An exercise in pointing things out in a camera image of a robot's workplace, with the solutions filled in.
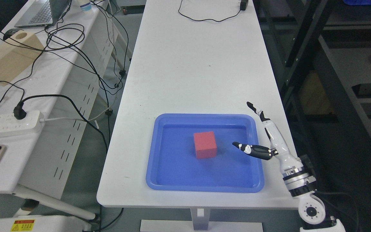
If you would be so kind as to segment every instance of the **laptop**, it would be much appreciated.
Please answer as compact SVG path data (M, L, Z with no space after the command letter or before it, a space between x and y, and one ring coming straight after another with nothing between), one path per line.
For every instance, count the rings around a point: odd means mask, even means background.
M54 25L68 6L69 0L35 0L15 27Z

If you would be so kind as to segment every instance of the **yellow label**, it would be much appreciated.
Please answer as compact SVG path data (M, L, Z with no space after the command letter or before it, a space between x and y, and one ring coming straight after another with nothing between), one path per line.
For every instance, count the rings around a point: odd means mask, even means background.
M11 231L31 231L35 220L15 220Z

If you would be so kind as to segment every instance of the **wooden stand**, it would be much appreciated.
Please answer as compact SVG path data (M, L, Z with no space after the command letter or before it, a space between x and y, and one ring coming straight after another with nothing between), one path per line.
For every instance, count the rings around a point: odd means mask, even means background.
M35 34L25 31L18 31L8 38L6 42L0 45L0 81L12 81L32 64L41 53L22 44L41 50L44 49L44 46Z

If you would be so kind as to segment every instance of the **robotic hand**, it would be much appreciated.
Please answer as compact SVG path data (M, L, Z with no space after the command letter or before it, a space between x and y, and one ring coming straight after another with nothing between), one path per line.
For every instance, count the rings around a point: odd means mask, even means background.
M298 198L300 217L307 223L318 225L326 218L326 210L323 202L313 195L316 178L310 175L299 158L295 158L284 141L281 132L274 122L264 116L262 110L256 109L252 103L247 102L247 106L259 115L267 136L271 142L271 148L260 145L248 145L233 142L233 145L249 156L263 160L270 160L276 157L280 162L280 173L283 175L284 183L291 196ZM334 226L320 229L306 230L300 228L300 232L346 232L343 224L338 219L330 217Z

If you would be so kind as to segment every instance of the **white table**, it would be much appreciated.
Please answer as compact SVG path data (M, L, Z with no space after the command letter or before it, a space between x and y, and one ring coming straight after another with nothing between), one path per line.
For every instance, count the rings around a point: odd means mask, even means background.
M14 27L32 2L28 1L25 4L4 28L4 32ZM61 25L69 23L84 25L86 37L78 47L88 55L100 76L103 76L112 52L106 24L108 24L110 38L114 42L118 36L118 31L112 21L106 19L96 6L93 6L90 12L84 13L78 6L72 5ZM25 28L24 30L36 33L42 28ZM79 36L73 30L61 31L57 35L66 41L74 41ZM47 34L41 32L37 36L45 45ZM81 56L70 49L56 51L56 54L90 70ZM98 78L94 74L73 66L72 63L60 59L54 54L44 53L35 63L32 76L17 85L26 90L25 97L37 94L67 95L73 99L80 112L88 119L99 89ZM31 66L12 82L26 77L30 72ZM8 87L9 85L0 86L0 98ZM21 94L22 91L11 88L0 104L0 114L12 113ZM25 103L24 110L40 110L46 119L79 118L67 100L54 97L29 100ZM46 206L85 219L93 219L94 213L59 201L84 128L85 123L80 121L49 121L44 124L44 128L40 132L0 138L0 144L7 146L6 153L0 162L0 193L31 198Z
M270 146L246 101L264 110L295 153L253 3L221 23L179 15L178 1L148 0L119 106L97 200L105 207L297 208L277 159L263 161L258 193L157 191L146 184L155 118L163 113L243 113L253 116L259 144ZM184 0L195 19L223 19L238 1Z

